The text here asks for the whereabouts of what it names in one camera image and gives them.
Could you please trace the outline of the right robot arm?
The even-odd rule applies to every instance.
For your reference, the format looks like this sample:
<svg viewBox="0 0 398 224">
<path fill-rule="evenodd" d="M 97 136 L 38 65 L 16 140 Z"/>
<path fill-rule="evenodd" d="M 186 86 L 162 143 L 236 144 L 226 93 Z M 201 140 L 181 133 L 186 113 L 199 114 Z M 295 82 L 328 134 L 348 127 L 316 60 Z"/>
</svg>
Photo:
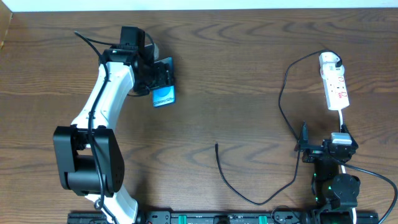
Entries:
<svg viewBox="0 0 398 224">
<path fill-rule="evenodd" d="M 346 125 L 331 133 L 329 139 L 311 145 L 307 124 L 303 123 L 295 150 L 302 152 L 302 162 L 314 165 L 311 190 L 317 206 L 300 216 L 302 223 L 353 223 L 352 209 L 358 206 L 360 180 L 340 171 L 358 148 Z"/>
</svg>

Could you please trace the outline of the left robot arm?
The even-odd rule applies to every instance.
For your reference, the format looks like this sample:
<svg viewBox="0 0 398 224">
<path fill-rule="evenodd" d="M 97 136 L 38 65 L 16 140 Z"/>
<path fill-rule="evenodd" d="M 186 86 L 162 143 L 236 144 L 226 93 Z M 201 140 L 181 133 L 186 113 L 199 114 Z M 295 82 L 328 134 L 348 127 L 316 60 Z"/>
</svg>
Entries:
<svg viewBox="0 0 398 224">
<path fill-rule="evenodd" d="M 151 95 L 155 108 L 175 102 L 174 63 L 159 59 L 148 33 L 129 26 L 122 27 L 119 43 L 97 55 L 98 78 L 85 106 L 53 134 L 60 183 L 92 201 L 107 223 L 145 223 L 123 184 L 125 164 L 114 130 L 128 96 Z"/>
</svg>

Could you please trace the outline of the blue screen smartphone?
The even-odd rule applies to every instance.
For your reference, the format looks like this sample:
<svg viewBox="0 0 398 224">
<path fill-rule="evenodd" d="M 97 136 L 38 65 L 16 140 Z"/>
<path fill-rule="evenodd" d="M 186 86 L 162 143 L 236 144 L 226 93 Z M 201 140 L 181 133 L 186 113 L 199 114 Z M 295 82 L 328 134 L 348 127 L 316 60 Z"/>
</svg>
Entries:
<svg viewBox="0 0 398 224">
<path fill-rule="evenodd" d="M 164 68 L 166 85 L 152 91 L 153 106 L 158 108 L 175 102 L 174 62 L 172 57 L 159 60 L 155 63 Z"/>
</svg>

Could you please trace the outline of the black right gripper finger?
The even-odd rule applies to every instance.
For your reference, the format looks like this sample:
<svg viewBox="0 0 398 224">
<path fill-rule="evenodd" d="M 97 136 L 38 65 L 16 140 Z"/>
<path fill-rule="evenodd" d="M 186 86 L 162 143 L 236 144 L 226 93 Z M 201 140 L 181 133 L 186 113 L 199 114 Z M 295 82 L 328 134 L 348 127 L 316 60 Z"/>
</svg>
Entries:
<svg viewBox="0 0 398 224">
<path fill-rule="evenodd" d="M 302 130 L 300 133 L 300 137 L 298 139 L 298 144 L 303 145 L 303 144 L 308 144 L 308 129 L 307 129 L 307 123 L 304 121 L 302 125 Z"/>
<path fill-rule="evenodd" d="M 340 128 L 341 138 L 344 140 L 353 140 L 351 133 L 348 131 L 347 125 L 342 124 Z"/>
</svg>

